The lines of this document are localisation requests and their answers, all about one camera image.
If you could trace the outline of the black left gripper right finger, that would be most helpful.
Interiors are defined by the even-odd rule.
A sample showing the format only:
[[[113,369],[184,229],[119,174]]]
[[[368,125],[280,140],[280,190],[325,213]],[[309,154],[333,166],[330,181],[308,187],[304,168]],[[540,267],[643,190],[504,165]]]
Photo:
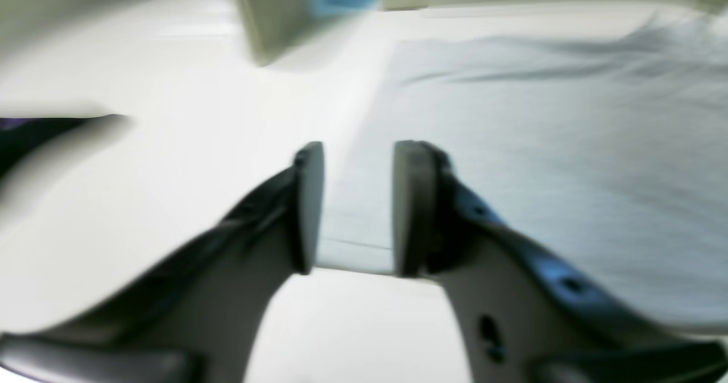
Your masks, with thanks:
[[[446,152],[395,142],[394,272],[445,291],[475,382],[717,382],[726,350],[630,310],[507,226]]]

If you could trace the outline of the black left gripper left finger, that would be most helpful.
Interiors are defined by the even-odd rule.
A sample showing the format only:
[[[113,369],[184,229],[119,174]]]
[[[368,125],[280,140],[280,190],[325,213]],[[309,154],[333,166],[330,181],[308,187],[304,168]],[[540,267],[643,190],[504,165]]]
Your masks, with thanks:
[[[307,275],[325,183],[322,142],[213,227],[52,328],[2,336],[2,368],[34,382],[242,382],[271,298]]]

